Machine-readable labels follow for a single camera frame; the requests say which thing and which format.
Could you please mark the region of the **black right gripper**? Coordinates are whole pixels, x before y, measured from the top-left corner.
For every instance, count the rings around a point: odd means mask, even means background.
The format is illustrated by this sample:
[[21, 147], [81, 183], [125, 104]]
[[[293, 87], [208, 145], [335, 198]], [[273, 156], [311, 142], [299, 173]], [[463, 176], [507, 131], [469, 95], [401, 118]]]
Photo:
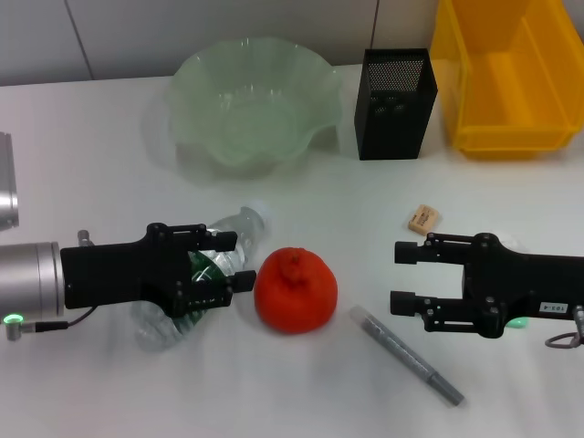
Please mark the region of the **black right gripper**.
[[[525, 317], [572, 320], [576, 332], [571, 337], [583, 337], [581, 256], [516, 252], [490, 233], [474, 237], [429, 233], [421, 245], [396, 242], [394, 262], [464, 264], [463, 298], [495, 319], [479, 324], [480, 329], [486, 329], [487, 338], [501, 337], [510, 320]], [[462, 299], [392, 291], [391, 314], [418, 315], [427, 332], [477, 331], [475, 309]]]

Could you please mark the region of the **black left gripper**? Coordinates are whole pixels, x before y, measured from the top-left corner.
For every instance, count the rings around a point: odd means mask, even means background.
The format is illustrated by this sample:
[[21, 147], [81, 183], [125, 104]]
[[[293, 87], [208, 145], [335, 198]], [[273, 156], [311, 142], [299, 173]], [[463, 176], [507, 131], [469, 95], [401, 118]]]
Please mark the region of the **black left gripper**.
[[60, 250], [64, 303], [68, 309], [148, 301], [171, 317], [224, 308], [233, 296], [251, 292], [256, 272], [204, 279], [190, 285], [188, 251], [235, 250], [237, 233], [211, 231], [205, 224], [149, 224], [135, 242]]

